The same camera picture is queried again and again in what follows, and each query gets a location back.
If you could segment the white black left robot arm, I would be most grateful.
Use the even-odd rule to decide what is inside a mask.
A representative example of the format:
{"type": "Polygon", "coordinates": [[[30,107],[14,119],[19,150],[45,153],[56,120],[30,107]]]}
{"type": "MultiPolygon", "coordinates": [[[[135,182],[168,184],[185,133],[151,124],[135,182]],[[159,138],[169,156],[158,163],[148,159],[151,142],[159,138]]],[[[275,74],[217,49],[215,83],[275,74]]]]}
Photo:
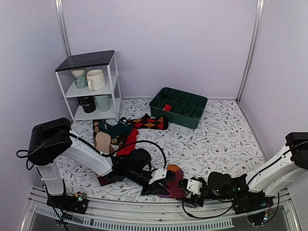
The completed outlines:
{"type": "Polygon", "coordinates": [[[176,178],[172,170],[152,167],[147,150],[133,149],[119,156],[115,152],[104,153],[79,137],[67,118],[59,118],[33,127],[26,158],[38,168],[49,194],[61,209],[72,203],[64,193],[65,183],[55,162],[61,155],[91,169],[103,185],[129,179],[142,186],[142,195],[169,195],[167,183],[176,178]]]}

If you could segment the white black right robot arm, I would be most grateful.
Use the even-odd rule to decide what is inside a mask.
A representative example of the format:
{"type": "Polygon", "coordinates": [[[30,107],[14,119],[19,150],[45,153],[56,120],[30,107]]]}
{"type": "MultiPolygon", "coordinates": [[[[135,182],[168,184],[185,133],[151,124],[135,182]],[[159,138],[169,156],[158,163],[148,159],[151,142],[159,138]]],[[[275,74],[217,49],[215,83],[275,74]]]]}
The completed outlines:
{"type": "Polygon", "coordinates": [[[179,188],[189,198],[187,203],[203,206],[204,200],[231,200],[233,206],[243,205],[259,210],[271,205],[271,199],[308,169],[308,134],[291,132],[286,144],[258,170],[232,177],[211,172],[202,177],[181,179],[179,188]]]}

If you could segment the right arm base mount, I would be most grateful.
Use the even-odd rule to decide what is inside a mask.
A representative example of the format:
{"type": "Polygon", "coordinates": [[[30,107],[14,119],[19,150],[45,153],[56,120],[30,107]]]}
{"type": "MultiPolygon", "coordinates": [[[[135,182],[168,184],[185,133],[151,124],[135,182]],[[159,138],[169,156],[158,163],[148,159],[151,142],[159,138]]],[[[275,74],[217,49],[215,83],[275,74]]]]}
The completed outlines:
{"type": "Polygon", "coordinates": [[[250,192],[235,198],[232,202],[235,214],[245,213],[248,222],[255,227],[263,226],[272,221],[279,206],[279,193],[274,197],[266,197],[263,192],[250,192]]]}

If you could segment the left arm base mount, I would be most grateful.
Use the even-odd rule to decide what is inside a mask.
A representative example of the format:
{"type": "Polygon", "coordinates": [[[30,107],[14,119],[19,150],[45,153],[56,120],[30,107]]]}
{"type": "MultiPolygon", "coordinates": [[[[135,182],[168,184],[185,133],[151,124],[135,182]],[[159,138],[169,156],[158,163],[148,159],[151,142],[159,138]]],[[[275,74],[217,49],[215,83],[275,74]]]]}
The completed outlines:
{"type": "Polygon", "coordinates": [[[51,196],[47,194],[48,200],[47,205],[50,207],[57,208],[62,211],[69,211],[78,214],[86,214],[89,200],[82,199],[81,201],[75,197],[66,194],[51,196]]]}

